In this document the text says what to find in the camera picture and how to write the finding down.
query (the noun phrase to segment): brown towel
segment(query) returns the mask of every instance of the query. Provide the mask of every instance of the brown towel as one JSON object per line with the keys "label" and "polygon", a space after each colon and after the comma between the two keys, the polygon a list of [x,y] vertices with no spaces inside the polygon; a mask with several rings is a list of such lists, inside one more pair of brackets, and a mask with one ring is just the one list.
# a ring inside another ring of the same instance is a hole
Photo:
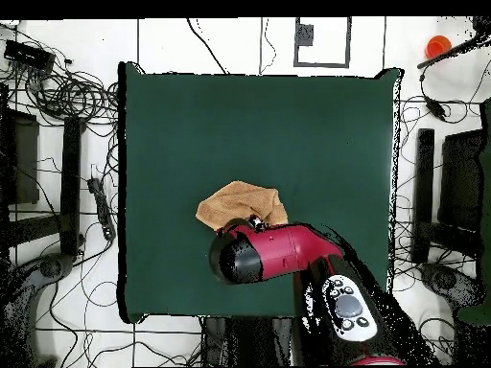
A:
{"label": "brown towel", "polygon": [[269,225],[288,223],[287,212],[276,189],[266,189],[242,181],[233,181],[198,206],[196,217],[213,230],[232,219],[259,216]]}

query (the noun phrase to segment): button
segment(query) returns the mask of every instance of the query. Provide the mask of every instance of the button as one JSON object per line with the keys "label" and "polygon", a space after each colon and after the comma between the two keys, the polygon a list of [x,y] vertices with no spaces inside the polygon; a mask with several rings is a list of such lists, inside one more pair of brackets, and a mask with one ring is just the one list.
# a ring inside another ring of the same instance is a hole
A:
{"label": "button", "polygon": [[338,296],[340,296],[340,292],[337,289],[331,290],[329,294],[331,295],[332,298],[337,298]]}
{"label": "button", "polygon": [[353,327],[355,326],[355,324],[351,320],[344,319],[342,321],[341,326],[342,326],[342,329],[343,330],[349,331],[349,330],[353,329]]}
{"label": "button", "polygon": [[355,296],[342,295],[336,300],[336,314],[339,317],[355,317],[362,314],[362,311],[362,304]]}
{"label": "button", "polygon": [[358,326],[365,328],[369,325],[368,320],[366,320],[364,317],[359,317],[357,320]]}

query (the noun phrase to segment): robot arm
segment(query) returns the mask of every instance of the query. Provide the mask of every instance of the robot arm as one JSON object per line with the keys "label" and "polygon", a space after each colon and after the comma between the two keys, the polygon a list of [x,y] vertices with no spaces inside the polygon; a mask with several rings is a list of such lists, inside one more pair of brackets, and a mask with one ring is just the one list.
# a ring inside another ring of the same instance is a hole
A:
{"label": "robot arm", "polygon": [[327,237],[302,223],[267,227],[257,217],[234,219],[217,232],[209,260],[228,284],[297,273],[305,365],[439,364],[397,300],[337,234]]}

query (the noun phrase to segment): orange cup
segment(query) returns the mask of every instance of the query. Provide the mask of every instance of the orange cup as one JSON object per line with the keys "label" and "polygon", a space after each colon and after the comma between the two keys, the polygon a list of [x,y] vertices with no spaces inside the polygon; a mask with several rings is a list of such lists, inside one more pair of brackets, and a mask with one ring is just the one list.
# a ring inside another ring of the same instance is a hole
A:
{"label": "orange cup", "polygon": [[434,36],[425,48],[426,58],[431,59],[438,57],[439,55],[450,51],[452,49],[452,44],[449,38],[443,35]]}

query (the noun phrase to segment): green table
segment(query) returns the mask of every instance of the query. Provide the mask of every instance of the green table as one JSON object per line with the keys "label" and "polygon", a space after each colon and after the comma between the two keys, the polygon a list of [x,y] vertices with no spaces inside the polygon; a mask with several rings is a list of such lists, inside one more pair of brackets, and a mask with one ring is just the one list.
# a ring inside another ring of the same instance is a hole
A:
{"label": "green table", "polygon": [[295,315],[291,276],[231,287],[209,269],[214,234],[195,213],[233,180],[277,189],[290,222],[336,229],[385,287],[399,77],[142,75],[120,66],[128,313]]}

